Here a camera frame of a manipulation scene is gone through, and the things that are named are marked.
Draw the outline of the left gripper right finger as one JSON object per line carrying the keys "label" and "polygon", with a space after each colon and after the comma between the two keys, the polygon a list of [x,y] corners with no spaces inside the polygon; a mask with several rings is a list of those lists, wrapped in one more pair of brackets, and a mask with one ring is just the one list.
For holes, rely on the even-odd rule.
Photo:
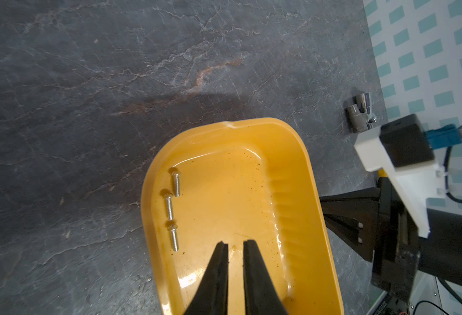
{"label": "left gripper right finger", "polygon": [[243,273],[246,314],[287,314],[255,240],[244,242]]}

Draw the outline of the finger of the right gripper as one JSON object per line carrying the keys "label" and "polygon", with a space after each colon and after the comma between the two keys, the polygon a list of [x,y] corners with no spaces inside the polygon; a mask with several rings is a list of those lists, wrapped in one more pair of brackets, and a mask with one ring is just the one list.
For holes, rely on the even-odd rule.
{"label": "finger of the right gripper", "polygon": [[379,188],[365,188],[320,198],[324,215],[337,215],[349,219],[373,217],[379,209]]}
{"label": "finger of the right gripper", "polygon": [[324,214],[326,227],[344,241],[365,261],[374,257],[375,234],[373,225],[360,219]]}

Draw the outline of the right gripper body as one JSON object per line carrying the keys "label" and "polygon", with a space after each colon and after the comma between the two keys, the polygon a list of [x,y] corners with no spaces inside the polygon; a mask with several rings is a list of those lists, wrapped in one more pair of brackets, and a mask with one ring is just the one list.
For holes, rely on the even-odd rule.
{"label": "right gripper body", "polygon": [[389,178],[381,177],[377,187],[371,283],[401,301],[409,301],[420,260],[418,228]]}

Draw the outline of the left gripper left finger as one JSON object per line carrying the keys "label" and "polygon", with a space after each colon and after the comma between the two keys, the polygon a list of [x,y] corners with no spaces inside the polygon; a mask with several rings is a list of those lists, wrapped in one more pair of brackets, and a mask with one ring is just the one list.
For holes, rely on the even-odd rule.
{"label": "left gripper left finger", "polygon": [[228,245],[219,242],[185,314],[228,314]]}

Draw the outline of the silver screw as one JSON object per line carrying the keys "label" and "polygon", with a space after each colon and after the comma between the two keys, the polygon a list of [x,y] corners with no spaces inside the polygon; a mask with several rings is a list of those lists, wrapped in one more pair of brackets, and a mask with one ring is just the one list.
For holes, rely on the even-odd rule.
{"label": "silver screw", "polygon": [[165,201],[167,219],[169,221],[172,221],[172,220],[174,220],[174,215],[173,215],[173,194],[171,194],[171,193],[165,194],[164,195],[164,201]]}
{"label": "silver screw", "polygon": [[171,173],[171,178],[173,181],[173,192],[175,197],[179,197],[181,195],[181,187],[180,187],[180,173],[175,170]]}
{"label": "silver screw", "polygon": [[172,250],[174,252],[178,252],[179,250],[179,245],[178,245],[178,237],[177,237],[177,228],[178,226],[176,224],[171,224],[167,230],[169,232],[169,237],[170,237],[170,241],[171,241],[171,246],[172,246]]}

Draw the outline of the yellow plastic storage box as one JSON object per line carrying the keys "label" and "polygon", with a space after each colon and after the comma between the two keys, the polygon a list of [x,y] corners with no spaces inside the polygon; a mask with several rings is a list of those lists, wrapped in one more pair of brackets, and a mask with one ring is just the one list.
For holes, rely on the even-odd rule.
{"label": "yellow plastic storage box", "polygon": [[[166,215],[167,193],[173,194],[173,221]],[[228,313],[243,314],[246,240],[257,242],[289,314],[344,312],[307,149],[279,119],[214,123],[171,139],[146,174],[141,215],[164,314],[186,310],[221,241],[228,245]],[[178,226],[178,252],[171,224]]]}

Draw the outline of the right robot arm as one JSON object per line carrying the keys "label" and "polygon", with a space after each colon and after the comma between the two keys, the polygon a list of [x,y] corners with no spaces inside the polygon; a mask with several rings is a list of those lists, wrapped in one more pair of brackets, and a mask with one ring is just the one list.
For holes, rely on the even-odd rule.
{"label": "right robot arm", "polygon": [[320,199],[326,226],[372,263],[371,283],[408,301],[418,271],[462,286],[462,215],[428,210],[430,232],[416,223],[388,178]]}

